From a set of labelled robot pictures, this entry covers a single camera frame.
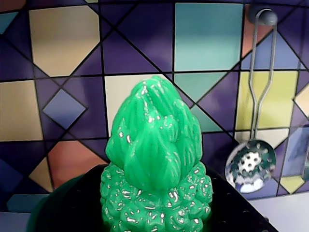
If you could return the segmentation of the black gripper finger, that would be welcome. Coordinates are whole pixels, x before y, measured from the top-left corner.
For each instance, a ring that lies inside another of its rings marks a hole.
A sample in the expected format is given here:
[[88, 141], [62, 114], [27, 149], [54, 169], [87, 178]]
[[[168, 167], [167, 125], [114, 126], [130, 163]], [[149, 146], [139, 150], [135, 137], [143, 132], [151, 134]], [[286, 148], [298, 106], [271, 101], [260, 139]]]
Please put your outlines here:
[[101, 216], [100, 183], [106, 164], [100, 164], [75, 177], [31, 211], [32, 232], [106, 232]]
[[208, 168], [207, 175], [213, 188], [208, 232], [277, 232], [268, 219], [216, 171]]

